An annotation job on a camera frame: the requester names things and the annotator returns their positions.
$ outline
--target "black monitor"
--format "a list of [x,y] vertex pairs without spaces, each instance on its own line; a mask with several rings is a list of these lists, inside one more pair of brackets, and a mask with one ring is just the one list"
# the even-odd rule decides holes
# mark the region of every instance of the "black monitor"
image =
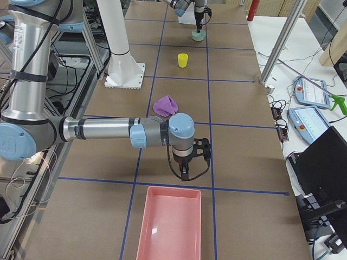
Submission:
[[[337,200],[347,203],[347,142],[331,126],[296,159],[297,177],[306,194],[320,206]],[[347,248],[347,209],[327,215]]]

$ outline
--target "pink tray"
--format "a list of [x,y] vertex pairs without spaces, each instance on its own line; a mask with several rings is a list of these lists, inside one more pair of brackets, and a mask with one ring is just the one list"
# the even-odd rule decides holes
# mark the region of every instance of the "pink tray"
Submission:
[[147,190],[137,260],[200,260],[201,192]]

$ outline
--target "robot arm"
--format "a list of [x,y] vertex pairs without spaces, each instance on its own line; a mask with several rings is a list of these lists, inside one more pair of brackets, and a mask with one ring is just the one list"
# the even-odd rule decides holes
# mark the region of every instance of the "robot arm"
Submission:
[[194,16],[196,21],[196,29],[199,33],[202,29],[202,20],[204,19],[204,14],[208,14],[209,17],[212,16],[212,10],[205,6],[205,0],[162,0],[172,8],[174,8],[176,15],[181,17],[184,15],[188,6],[191,2],[194,3]]
[[[158,118],[47,117],[43,104],[50,32],[61,27],[81,30],[82,0],[10,0],[10,3],[9,13],[15,18],[12,82],[8,88],[9,106],[1,114],[0,157],[22,160],[74,139],[130,138],[135,148],[171,145],[181,176],[174,172],[168,155],[169,165],[181,180],[191,180],[188,163],[194,157],[204,156],[209,168],[208,140],[194,139],[194,122],[186,114],[177,114],[166,121]],[[1,96],[0,105],[5,95],[6,92]]]

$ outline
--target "red cylinder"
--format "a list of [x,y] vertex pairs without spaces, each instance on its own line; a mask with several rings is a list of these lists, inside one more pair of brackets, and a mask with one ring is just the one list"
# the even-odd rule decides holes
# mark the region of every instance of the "red cylinder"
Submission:
[[253,21],[253,18],[254,18],[255,13],[258,9],[259,3],[260,3],[260,0],[253,0],[252,1],[252,4],[250,5],[248,17],[247,17],[248,21],[250,21],[250,22]]

